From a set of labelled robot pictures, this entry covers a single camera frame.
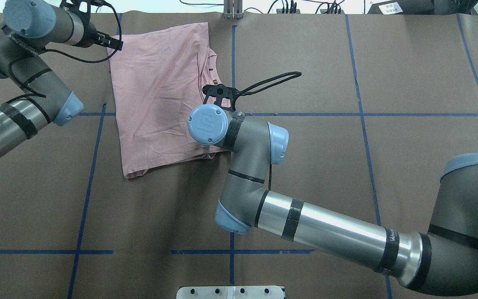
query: gray robot arm segment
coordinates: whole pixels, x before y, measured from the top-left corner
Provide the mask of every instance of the gray robot arm segment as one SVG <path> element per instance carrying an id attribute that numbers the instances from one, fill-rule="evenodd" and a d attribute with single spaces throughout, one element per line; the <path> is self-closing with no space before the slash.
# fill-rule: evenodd
<path id="1" fill-rule="evenodd" d="M 478 293 L 478 161 L 473 162 L 473 154 L 467 164 L 449 165 L 429 232 L 398 233 L 265 190 L 264 178 L 274 156 L 269 125 L 240 117 L 237 127 L 233 122 L 244 115 L 241 112 L 221 110 L 226 117 L 213 119 L 220 108 L 202 106 L 209 108 L 196 108 L 190 115 L 191 135 L 234 152 L 218 202 L 218 225 L 235 233 L 264 229 L 393 276 L 403 287 L 420 293 Z M 226 125 L 216 125 L 221 121 Z M 221 128 L 220 134 L 212 130 L 215 126 Z"/>
<path id="2" fill-rule="evenodd" d="M 49 42 L 79 47 L 122 42 L 97 32 L 87 15 L 78 11 L 80 2 L 62 2 L 58 8 L 43 0 L 7 0 L 0 25 L 0 78 L 10 77 L 25 95 L 0 106 L 0 157 L 32 138 L 51 122 L 64 125 L 84 105 L 38 56 Z"/>

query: black cable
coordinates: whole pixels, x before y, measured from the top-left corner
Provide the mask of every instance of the black cable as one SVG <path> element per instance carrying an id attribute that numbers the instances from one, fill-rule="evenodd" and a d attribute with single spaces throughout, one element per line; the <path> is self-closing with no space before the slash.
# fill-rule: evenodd
<path id="1" fill-rule="evenodd" d="M 315 14 L 320 10 L 321 6 L 324 5 L 324 4 L 327 4 L 328 5 L 328 9 L 329 10 L 329 3 L 327 2 L 322 2 L 318 7 L 317 7 L 317 10 L 315 11 Z"/>
<path id="2" fill-rule="evenodd" d="M 218 4 L 218 3 L 187 3 L 187 2 L 184 2 L 182 0 L 179 0 L 181 3 L 183 4 L 187 4 L 187 5 L 224 5 L 224 4 Z"/>
<path id="3" fill-rule="evenodd" d="M 337 1 L 334 0 L 333 3 L 332 3 L 332 9 L 330 9 L 329 12 L 326 12 L 326 13 L 332 13 L 332 14 L 336 13 L 337 12 L 337 6 L 338 6 Z"/>
<path id="4" fill-rule="evenodd" d="M 274 2 L 271 4 L 271 7 L 269 8 L 269 11 L 267 13 L 271 13 L 271 9 L 273 8 L 274 4 L 276 4 L 278 0 L 274 0 Z"/>
<path id="5" fill-rule="evenodd" d="M 249 7 L 249 8 L 247 8 L 247 9 L 245 9 L 244 11 L 247 11 L 247 10 L 257 10 L 257 11 L 259 11 L 260 13 L 263 13 L 262 11 L 258 10 L 258 9 L 255 8 L 255 7 Z"/>
<path id="6" fill-rule="evenodd" d="M 114 8 L 114 6 L 112 6 L 112 4 L 109 4 L 108 2 L 104 1 L 103 5 L 106 5 L 106 6 L 110 7 L 112 9 L 112 11 L 114 12 L 114 16 L 115 16 L 115 19 L 117 21 L 117 28 L 119 29 L 119 46 L 121 46 L 121 36 L 122 36 L 122 34 L 121 34 L 121 22 L 119 21 L 119 16 L 117 15 L 117 12 L 115 11 L 115 8 Z M 75 56 L 69 55 L 68 53 L 64 53 L 62 51 L 55 50 L 55 49 L 44 49 L 44 51 L 59 53 L 59 54 L 62 54 L 66 57 L 69 57 L 71 59 L 75 59 L 75 60 L 80 61 L 80 62 L 99 63 L 99 62 L 107 61 L 108 59 L 112 58 L 112 56 L 114 56 L 114 54 L 117 53 L 117 51 L 119 50 L 119 46 L 117 47 L 117 49 L 114 49 L 114 51 L 110 55 L 108 55 L 108 57 L 103 58 L 101 60 L 95 60 L 95 61 L 80 59 L 80 58 L 77 58 Z"/>
<path id="7" fill-rule="evenodd" d="M 32 93 L 32 95 L 34 96 L 38 96 L 38 97 L 46 97 L 46 95 L 44 95 L 43 93 L 39 93 L 37 91 L 35 91 L 34 89 L 26 86 L 23 82 L 21 82 L 19 79 L 17 79 L 16 75 L 14 74 L 14 71 L 12 70 L 12 66 L 17 63 L 18 61 L 20 61 L 21 59 L 24 59 L 24 57 L 20 57 L 16 60 L 13 60 L 11 61 L 10 63 L 8 63 L 8 75 L 12 78 L 12 80 L 14 80 L 16 82 L 16 84 L 18 84 L 18 86 L 20 87 L 20 89 L 26 89 L 28 91 L 30 91 Z"/>
<path id="8" fill-rule="evenodd" d="M 240 96 L 249 96 L 249 95 L 253 95 L 253 94 L 256 94 L 256 93 L 259 93 L 261 91 L 264 91 L 265 89 L 268 89 L 270 87 L 273 87 L 273 86 L 276 86 L 278 84 L 281 84 L 281 83 L 284 83 L 285 81 L 288 81 L 288 80 L 291 80 L 291 79 L 294 79 L 294 78 L 298 78 L 299 76 L 301 76 L 302 73 L 301 72 L 288 72 L 288 73 L 284 73 L 284 74 L 279 74 L 277 76 L 273 76 L 272 78 L 269 78 L 269 79 L 266 79 L 266 80 L 263 80 L 263 81 L 260 81 L 254 85 L 251 85 L 249 87 L 247 87 L 246 89 L 243 89 L 242 91 L 236 91 L 235 95 L 233 96 L 233 100 L 232 100 L 232 110 L 235 111 L 235 102 L 237 101 L 237 99 L 240 97 Z M 269 82 L 272 82 L 272 81 L 275 81 L 275 80 L 278 80 L 280 78 L 284 78 L 285 76 L 287 76 L 287 78 L 283 79 L 283 80 L 280 80 L 276 83 L 272 83 L 271 85 L 268 85 L 268 86 L 265 86 L 263 88 L 260 88 L 260 89 L 257 89 L 255 91 L 251 91 L 252 89 L 258 87 L 258 86 L 261 86 L 261 85 L 265 85 Z"/>

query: metal bracket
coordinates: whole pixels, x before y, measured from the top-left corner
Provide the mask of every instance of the metal bracket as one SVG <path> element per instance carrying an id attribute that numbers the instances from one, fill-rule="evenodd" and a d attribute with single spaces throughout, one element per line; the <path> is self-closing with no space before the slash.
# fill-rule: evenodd
<path id="1" fill-rule="evenodd" d="M 243 0 L 224 0 L 225 19 L 243 19 Z"/>
<path id="2" fill-rule="evenodd" d="M 176 299 L 285 299 L 281 286 L 182 287 Z"/>

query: pink fabric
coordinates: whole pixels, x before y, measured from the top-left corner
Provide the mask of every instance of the pink fabric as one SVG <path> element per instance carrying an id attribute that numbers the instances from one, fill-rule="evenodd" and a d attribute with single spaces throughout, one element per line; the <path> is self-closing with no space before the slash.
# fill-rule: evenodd
<path id="1" fill-rule="evenodd" d="M 221 83 L 207 23 L 123 35 L 123 42 L 110 69 L 125 178 L 223 151 L 199 144 L 187 127 L 189 114 L 203 103 L 202 87 Z"/>

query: pink shirt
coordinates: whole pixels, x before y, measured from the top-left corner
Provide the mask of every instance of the pink shirt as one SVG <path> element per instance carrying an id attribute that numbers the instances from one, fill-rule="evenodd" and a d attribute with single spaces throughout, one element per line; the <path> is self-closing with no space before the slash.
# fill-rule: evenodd
<path id="1" fill-rule="evenodd" d="M 202 87 L 221 83 L 207 23 L 123 35 L 123 42 L 110 69 L 125 178 L 224 151 L 199 144 L 187 129 L 189 114 L 203 103 Z"/>

